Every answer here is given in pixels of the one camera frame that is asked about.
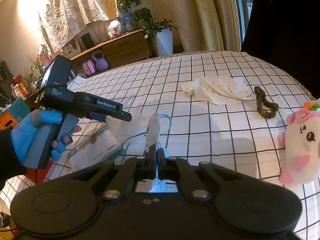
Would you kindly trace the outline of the left hand blue glove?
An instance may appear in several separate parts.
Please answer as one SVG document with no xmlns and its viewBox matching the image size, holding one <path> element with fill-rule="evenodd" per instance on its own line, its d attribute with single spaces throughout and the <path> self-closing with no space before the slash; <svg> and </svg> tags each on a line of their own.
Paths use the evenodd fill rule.
<svg viewBox="0 0 320 240">
<path fill-rule="evenodd" d="M 28 155 L 30 146 L 35 140 L 37 130 L 45 125 L 57 125 L 62 120 L 62 113 L 56 110 L 35 110 L 26 116 L 19 124 L 11 131 L 12 145 L 15 154 L 20 164 L 23 164 Z M 81 131 L 81 127 L 75 125 L 73 129 L 66 133 L 62 139 L 53 140 L 51 142 L 51 159 L 58 161 L 61 154 L 66 151 L 66 146 L 73 142 L 72 134 Z"/>
</svg>

